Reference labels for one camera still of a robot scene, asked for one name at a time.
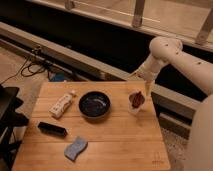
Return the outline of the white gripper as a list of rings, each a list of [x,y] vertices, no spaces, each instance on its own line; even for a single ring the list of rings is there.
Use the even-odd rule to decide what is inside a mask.
[[[146,96],[151,95],[152,88],[154,86],[154,80],[157,78],[161,69],[165,66],[165,62],[161,59],[155,58],[152,54],[140,65],[137,71],[134,71],[129,75],[129,78],[140,77],[145,82]]]

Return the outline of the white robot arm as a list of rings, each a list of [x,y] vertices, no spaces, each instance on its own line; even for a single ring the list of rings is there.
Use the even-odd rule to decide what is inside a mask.
[[[149,43],[148,57],[130,78],[143,80],[149,92],[161,69],[168,64],[206,95],[202,101],[185,97],[195,112],[183,171],[213,171],[213,63],[184,52],[179,39],[157,36]]]

